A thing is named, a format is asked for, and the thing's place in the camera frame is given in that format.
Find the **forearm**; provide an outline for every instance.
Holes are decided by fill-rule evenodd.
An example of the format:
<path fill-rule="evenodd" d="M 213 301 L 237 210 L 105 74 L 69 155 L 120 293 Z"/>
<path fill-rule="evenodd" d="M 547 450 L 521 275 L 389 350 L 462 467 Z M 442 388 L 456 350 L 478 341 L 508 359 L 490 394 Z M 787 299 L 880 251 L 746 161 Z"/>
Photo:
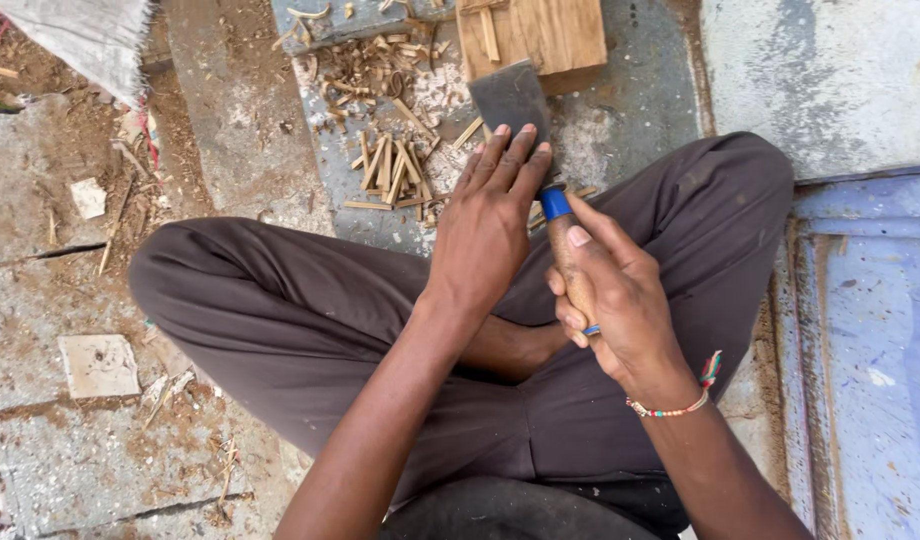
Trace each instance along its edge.
<path fill-rule="evenodd" d="M 700 395 L 692 376 L 671 374 L 670 394 L 685 408 Z M 642 398 L 645 407 L 653 407 Z M 668 402 L 667 396 L 660 401 Z M 712 402 L 682 416 L 643 418 L 650 440 L 702 540 L 810 538 Z"/>
<path fill-rule="evenodd" d="M 276 540 L 376 534 L 419 427 L 478 327 L 456 313 L 438 298 L 420 297 L 304 479 Z"/>

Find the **pile of wood chips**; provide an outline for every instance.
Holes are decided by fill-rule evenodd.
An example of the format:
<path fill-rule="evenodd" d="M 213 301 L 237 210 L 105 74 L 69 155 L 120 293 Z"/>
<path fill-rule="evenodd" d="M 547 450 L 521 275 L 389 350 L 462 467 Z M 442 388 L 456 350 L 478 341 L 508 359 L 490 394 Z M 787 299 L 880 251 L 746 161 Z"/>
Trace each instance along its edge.
<path fill-rule="evenodd" d="M 346 119 L 366 119 L 375 112 L 378 98 L 392 100 L 396 108 L 409 121 L 410 128 L 394 133 L 378 128 L 377 120 L 370 122 L 370 129 L 360 131 L 361 155 L 351 166 L 364 171 L 360 189 L 377 202 L 345 202 L 349 208 L 392 211 L 404 207 L 416 207 L 417 220 L 424 227 L 436 227 L 437 213 L 449 194 L 435 195 L 429 180 L 423 174 L 423 164 L 437 148 L 441 138 L 435 128 L 439 118 L 431 116 L 418 107 L 419 116 L 407 106 L 401 97 L 409 92 L 416 77 L 426 77 L 427 71 L 418 65 L 438 59 L 449 47 L 450 42 L 433 43 L 434 27 L 431 24 L 407 19 L 413 27 L 410 33 L 378 35 L 368 39 L 352 39 L 342 45 L 322 49 L 319 56 L 328 71 L 320 81 L 320 95 L 327 104 L 328 120 L 314 125 L 315 132 L 337 129 L 346 133 Z M 311 55 L 311 64 L 319 63 Z M 309 71 L 316 73 L 314 65 Z M 367 106 L 363 114 L 346 108 L 355 103 Z M 461 137 L 463 144 L 468 139 Z"/>

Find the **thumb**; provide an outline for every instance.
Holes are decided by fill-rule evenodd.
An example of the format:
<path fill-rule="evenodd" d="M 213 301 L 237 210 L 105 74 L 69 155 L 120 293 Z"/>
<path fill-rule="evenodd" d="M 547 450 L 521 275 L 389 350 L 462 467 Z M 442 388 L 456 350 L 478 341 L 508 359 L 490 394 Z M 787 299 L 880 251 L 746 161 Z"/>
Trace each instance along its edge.
<path fill-rule="evenodd" d="M 616 260 L 585 228 L 579 225 L 570 227 L 566 231 L 566 239 L 574 264 L 589 277 L 598 293 L 624 289 L 623 272 Z"/>

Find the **chisel handle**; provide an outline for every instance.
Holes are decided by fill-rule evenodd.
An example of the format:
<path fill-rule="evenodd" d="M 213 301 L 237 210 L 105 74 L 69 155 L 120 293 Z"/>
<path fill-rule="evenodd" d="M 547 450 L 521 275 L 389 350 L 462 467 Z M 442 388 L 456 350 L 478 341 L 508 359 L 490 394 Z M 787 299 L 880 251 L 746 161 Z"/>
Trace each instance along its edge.
<path fill-rule="evenodd" d="M 600 326 L 593 312 L 593 284 L 577 267 L 570 252 L 569 239 L 566 237 L 569 228 L 580 223 L 558 187 L 550 187 L 540 192 L 539 200 L 546 215 L 546 231 L 550 238 L 550 248 L 553 250 L 553 261 L 566 282 L 566 297 L 574 308 L 586 317 L 586 329 L 583 333 L 595 336 L 600 332 Z"/>

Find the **hand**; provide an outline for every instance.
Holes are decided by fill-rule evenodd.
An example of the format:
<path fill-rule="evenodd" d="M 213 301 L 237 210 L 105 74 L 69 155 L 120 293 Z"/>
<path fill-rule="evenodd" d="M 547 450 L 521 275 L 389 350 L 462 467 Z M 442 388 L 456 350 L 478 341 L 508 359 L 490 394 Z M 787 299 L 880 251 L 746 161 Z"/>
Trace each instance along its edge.
<path fill-rule="evenodd" d="M 580 347 L 590 345 L 600 367 L 648 409 L 680 409 L 700 396 L 673 334 L 659 265 L 610 216 L 567 194 L 583 227 L 567 232 L 577 266 L 593 285 L 600 335 L 581 332 L 586 317 L 566 298 L 566 283 L 556 268 L 547 270 L 557 295 L 557 318 Z"/>
<path fill-rule="evenodd" d="M 440 217 L 424 294 L 486 317 L 509 288 L 529 251 L 527 214 L 550 166 L 545 142 L 526 161 L 536 137 L 527 124 L 504 153 L 510 127 L 502 125 L 470 156 Z"/>

